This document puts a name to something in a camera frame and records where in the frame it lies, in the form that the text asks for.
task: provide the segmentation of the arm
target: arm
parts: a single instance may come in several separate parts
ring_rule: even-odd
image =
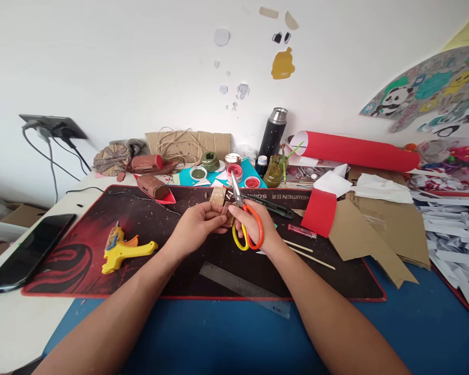
[[[262,250],[275,265],[299,309],[314,348],[334,374],[407,374],[406,366],[375,327],[283,242],[271,216],[258,203],[245,200],[264,224]],[[243,222],[256,243],[255,219],[231,205],[237,229]]]
[[[75,327],[34,372],[116,374],[134,348],[156,300],[181,261],[226,221],[222,207],[189,208],[165,246],[129,281]]]

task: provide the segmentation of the hand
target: hand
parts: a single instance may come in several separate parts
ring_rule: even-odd
[[[275,225],[269,212],[267,211],[266,207],[263,205],[251,201],[250,199],[244,199],[243,201],[247,206],[252,207],[255,212],[261,218],[263,227],[264,227],[264,242],[261,246],[261,250],[267,252],[267,250],[271,251],[271,249],[275,248],[276,245],[281,242],[281,237],[276,231]],[[236,229],[238,231],[238,237],[243,238],[243,231],[241,230],[241,224],[245,225],[246,231],[252,242],[257,244],[259,242],[259,225],[257,221],[252,216],[252,214],[243,211],[237,205],[230,205],[229,212],[236,218],[234,225],[236,225]]]
[[[210,233],[226,233],[226,228],[220,228],[227,220],[226,215],[221,215],[222,211],[222,206],[212,202],[203,202],[188,208],[166,246],[179,256],[186,257],[198,249]]]

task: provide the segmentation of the smartphone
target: smartphone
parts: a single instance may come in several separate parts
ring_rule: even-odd
[[[33,276],[69,228],[75,214],[44,218],[0,267],[0,293],[20,288]]]

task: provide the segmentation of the panda illustration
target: panda illustration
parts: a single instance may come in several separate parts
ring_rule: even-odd
[[[413,91],[413,87],[395,87],[382,99],[382,103],[375,109],[372,116],[378,116],[381,113],[386,116],[391,116],[406,100],[408,95]]]

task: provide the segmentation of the cartoon poster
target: cartoon poster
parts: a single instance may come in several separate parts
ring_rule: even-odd
[[[440,116],[421,131],[442,130],[442,124],[458,129],[469,122],[465,115],[469,109],[469,46],[441,52],[401,74],[360,115],[391,119],[389,132],[396,133],[408,128],[417,117],[442,108]]]

